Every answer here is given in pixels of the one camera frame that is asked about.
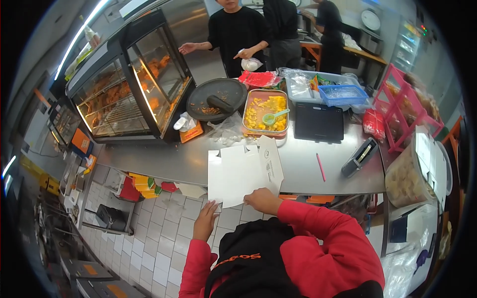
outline red package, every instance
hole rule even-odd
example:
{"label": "red package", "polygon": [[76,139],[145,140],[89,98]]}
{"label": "red package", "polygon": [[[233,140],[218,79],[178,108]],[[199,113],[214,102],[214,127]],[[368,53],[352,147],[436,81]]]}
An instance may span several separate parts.
{"label": "red package", "polygon": [[257,87],[269,87],[277,79],[277,72],[249,72],[244,71],[238,77],[238,81],[243,84]]}
{"label": "red package", "polygon": [[386,138],[383,115],[376,110],[366,109],[363,116],[363,130],[382,143]]}

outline unfolded food box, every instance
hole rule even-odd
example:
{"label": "unfolded food box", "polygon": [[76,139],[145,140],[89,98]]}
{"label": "unfolded food box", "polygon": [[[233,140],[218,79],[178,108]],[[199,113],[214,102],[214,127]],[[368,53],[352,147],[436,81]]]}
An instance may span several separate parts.
{"label": "unfolded food box", "polygon": [[261,136],[257,145],[239,145],[208,152],[208,199],[223,208],[243,203],[243,197],[266,187],[280,193],[283,170],[275,139]]}

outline black headscarf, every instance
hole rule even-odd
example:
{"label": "black headscarf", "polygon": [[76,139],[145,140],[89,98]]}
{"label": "black headscarf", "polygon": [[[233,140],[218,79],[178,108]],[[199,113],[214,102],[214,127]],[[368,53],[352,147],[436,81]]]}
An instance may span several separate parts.
{"label": "black headscarf", "polygon": [[263,0],[263,15],[277,40],[298,38],[298,14],[289,0]]}

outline gray pants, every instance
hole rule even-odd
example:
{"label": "gray pants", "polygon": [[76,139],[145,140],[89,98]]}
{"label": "gray pants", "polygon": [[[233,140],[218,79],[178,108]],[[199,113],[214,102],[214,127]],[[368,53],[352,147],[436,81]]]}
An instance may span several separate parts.
{"label": "gray pants", "polygon": [[273,41],[270,47],[270,70],[279,67],[299,68],[301,59],[300,40]]}

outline tray of yellow food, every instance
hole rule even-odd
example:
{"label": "tray of yellow food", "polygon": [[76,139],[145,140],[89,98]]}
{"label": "tray of yellow food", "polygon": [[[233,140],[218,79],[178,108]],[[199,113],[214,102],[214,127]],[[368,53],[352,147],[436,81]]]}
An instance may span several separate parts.
{"label": "tray of yellow food", "polygon": [[262,118],[265,114],[275,114],[285,109],[288,109],[285,92],[264,89],[249,91],[242,118],[244,134],[284,137],[289,126],[288,113],[278,116],[273,125],[264,124]]}

